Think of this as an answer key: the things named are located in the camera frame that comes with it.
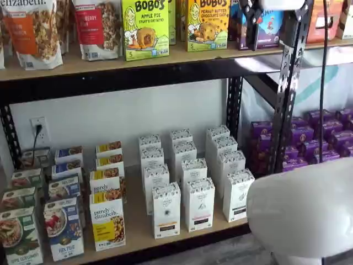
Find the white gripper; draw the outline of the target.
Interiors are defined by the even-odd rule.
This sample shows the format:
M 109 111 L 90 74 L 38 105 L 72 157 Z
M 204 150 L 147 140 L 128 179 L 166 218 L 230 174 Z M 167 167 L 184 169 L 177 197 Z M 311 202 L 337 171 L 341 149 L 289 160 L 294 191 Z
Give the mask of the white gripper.
M 284 12 L 283 42 L 294 46 L 297 31 L 297 16 L 294 10 L 302 8 L 304 0 L 240 0 L 239 5 L 247 20 L 246 45 L 256 51 L 258 48 L 258 19 L 264 10 L 290 10 Z

